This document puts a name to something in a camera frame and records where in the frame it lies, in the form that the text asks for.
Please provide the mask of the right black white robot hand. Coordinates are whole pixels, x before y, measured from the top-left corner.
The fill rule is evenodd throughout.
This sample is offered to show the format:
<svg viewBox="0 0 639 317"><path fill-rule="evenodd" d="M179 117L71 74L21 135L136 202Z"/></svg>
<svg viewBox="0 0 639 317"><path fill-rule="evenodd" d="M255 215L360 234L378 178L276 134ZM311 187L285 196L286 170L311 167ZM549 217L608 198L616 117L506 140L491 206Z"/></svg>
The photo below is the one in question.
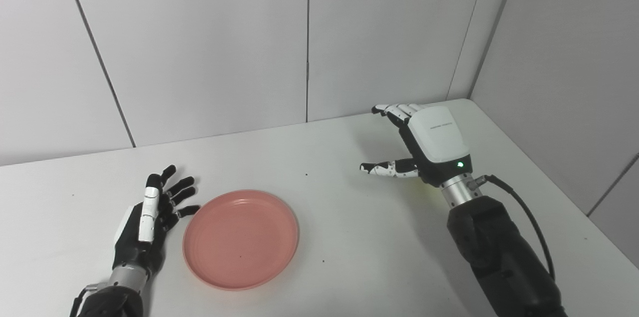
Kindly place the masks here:
<svg viewBox="0 0 639 317"><path fill-rule="evenodd" d="M434 187L472 174L470 148L448 107L379 104L371 111L385 116L397 127L411 156L376 164L362 163L361 171L393 178L418 177Z"/></svg>

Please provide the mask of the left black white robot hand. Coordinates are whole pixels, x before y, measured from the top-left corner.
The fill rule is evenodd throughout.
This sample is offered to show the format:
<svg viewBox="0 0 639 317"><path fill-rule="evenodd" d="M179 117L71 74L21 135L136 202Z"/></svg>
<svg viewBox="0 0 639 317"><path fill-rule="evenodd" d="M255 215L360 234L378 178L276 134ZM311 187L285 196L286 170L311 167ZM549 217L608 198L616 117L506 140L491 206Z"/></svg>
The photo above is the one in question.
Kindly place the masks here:
<svg viewBox="0 0 639 317"><path fill-rule="evenodd" d="M175 165L169 165L162 173L148 176L142 202L130 208L115 241L114 269L137 266L146 276L157 274L165 259L164 244L169 231L181 219L200 210L199 205L179 208L183 201L196 194L194 177L188 176L166 187L176 171Z"/></svg>

